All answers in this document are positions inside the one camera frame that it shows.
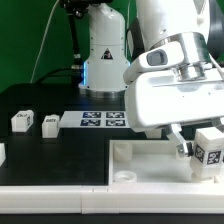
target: black table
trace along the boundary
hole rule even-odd
[[[11,118],[20,110],[34,111],[26,133],[13,133]],[[18,84],[0,94],[0,142],[7,159],[0,167],[0,186],[108,185],[110,140],[146,139],[130,128],[61,129],[56,139],[43,139],[46,115],[64,111],[124,111],[124,99],[96,99],[63,84]],[[184,130],[193,137],[194,129]],[[40,214],[0,215],[0,223],[223,223],[223,215],[191,214]]]

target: cable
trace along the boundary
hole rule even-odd
[[[36,83],[41,83],[43,80],[45,80],[46,78],[49,78],[49,77],[55,77],[55,76],[59,76],[59,75],[55,75],[56,73],[58,72],[61,72],[61,71],[68,71],[68,70],[72,70],[71,67],[65,67],[65,68],[57,68],[57,69],[54,69],[50,72],[48,72],[46,75],[44,75],[43,77],[41,77],[40,79],[38,79],[36,81]]]
[[[131,6],[131,0],[128,1],[128,11],[127,11],[127,29],[130,25],[130,6]],[[126,46],[125,46],[125,56],[128,57],[128,40],[126,39]]]
[[[54,12],[56,10],[56,7],[57,5],[59,4],[60,0],[57,0],[51,10],[51,13],[50,13],[50,16],[48,18],[48,22],[47,22],[47,25],[46,25],[46,28],[45,28],[45,31],[44,31],[44,36],[43,36],[43,39],[42,39],[42,42],[41,42],[41,46],[40,46],[40,50],[39,50],[39,53],[38,53],[38,56],[37,56],[37,59],[36,59],[36,62],[35,62],[35,65],[34,65],[34,69],[33,69],[33,73],[32,73],[32,77],[31,77],[31,80],[30,80],[30,83],[33,83],[33,80],[34,80],[34,76],[35,76],[35,73],[36,73],[36,69],[37,69],[37,66],[38,66],[38,63],[39,63],[39,60],[40,60],[40,56],[42,54],[42,51],[43,51],[43,47],[44,47],[44,44],[45,44],[45,41],[46,41],[46,37],[47,37],[47,33],[48,33],[48,30],[49,30],[49,27],[50,27],[50,24],[51,24],[51,20],[52,20],[52,17],[54,15]]]
[[[74,77],[74,75],[51,75],[51,76],[47,76],[47,77],[42,77],[41,79],[39,79],[36,83],[40,84],[42,83],[45,79],[48,78],[54,78],[54,77]]]
[[[216,62],[216,60],[212,57],[211,54],[209,54],[212,64],[217,68],[221,78],[224,80],[224,71],[222,70],[222,68],[219,66],[219,64]]]

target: green backdrop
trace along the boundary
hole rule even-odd
[[[0,92],[15,83],[30,82],[47,19],[55,1],[0,1]],[[218,1],[224,9],[224,1]],[[120,11],[127,19],[128,0],[114,0],[109,5]],[[135,11],[135,2],[131,0],[130,20],[134,19]],[[89,54],[87,17],[78,21],[77,27],[81,52],[83,57],[87,58]],[[35,79],[52,69],[70,66],[73,62],[72,55],[67,16],[65,10],[58,7]]]

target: metal bracket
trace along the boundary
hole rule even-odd
[[[212,119],[212,126],[224,133],[224,117]]]
[[[186,140],[180,134],[181,131],[182,128],[180,124],[171,124],[166,126],[165,128],[166,136],[177,147],[179,156],[181,158],[192,156],[193,155],[192,144],[191,142],[186,142]]]

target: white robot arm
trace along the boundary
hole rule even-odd
[[[144,53],[124,73],[130,84],[125,93],[129,124],[136,132],[166,129],[179,155],[191,156],[179,135],[181,125],[224,116],[220,106],[224,82],[212,69],[207,47],[214,1],[136,0],[136,4],[143,48],[139,52]],[[136,41],[130,33],[133,46]],[[219,45],[224,52],[223,41]]]

